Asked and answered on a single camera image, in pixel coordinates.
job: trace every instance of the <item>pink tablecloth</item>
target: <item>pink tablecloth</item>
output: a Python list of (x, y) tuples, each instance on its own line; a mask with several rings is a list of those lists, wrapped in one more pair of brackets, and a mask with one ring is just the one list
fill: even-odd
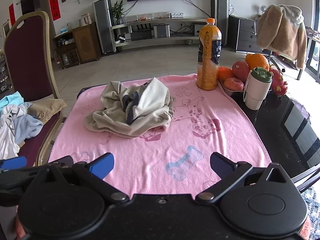
[(56, 139), (50, 161), (71, 155), (75, 162), (90, 162), (111, 152), (115, 167), (105, 181), (129, 196), (191, 193), (193, 197), (220, 180), (210, 168), (212, 152), (256, 167), (271, 162), (251, 122), (222, 88), (199, 89), (195, 74), (159, 80), (175, 97), (174, 117), (167, 131), (152, 129), (134, 139), (88, 131), (84, 117), (102, 108), (100, 95), (105, 85), (94, 87), (79, 96)]

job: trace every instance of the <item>maroon chair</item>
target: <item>maroon chair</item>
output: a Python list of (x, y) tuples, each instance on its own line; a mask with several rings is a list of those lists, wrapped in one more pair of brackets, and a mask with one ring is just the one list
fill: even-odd
[[(21, 16), (4, 41), (4, 55), (13, 91), (19, 91), (25, 102), (53, 95), (59, 98), (50, 56), (49, 17), (36, 11)], [(25, 140), (19, 156), (25, 156), (27, 166), (43, 165), (59, 126), (65, 120), (62, 111), (55, 114), (41, 132)]]

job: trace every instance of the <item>turquoise cloth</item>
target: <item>turquoise cloth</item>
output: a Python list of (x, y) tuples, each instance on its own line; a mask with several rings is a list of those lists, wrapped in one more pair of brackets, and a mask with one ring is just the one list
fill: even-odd
[(1, 116), (2, 108), (4, 108), (6, 105), (19, 106), (23, 103), (24, 103), (23, 97), (20, 95), (18, 91), (12, 95), (5, 96), (0, 100), (0, 116)]

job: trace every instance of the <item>plastic bottle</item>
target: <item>plastic bottle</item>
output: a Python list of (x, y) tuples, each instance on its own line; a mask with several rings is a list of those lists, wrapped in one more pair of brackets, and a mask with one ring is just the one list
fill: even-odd
[(207, 18), (199, 32), (197, 86), (203, 90), (214, 90), (218, 82), (221, 32), (214, 23), (215, 19)]

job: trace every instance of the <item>chair backrest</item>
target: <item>chair backrest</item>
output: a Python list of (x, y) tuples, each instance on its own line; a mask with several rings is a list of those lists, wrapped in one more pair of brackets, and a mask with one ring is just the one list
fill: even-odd
[(59, 98), (51, 64), (46, 12), (31, 12), (15, 22), (5, 38), (4, 55), (13, 90), (19, 91), (25, 102), (51, 94)]

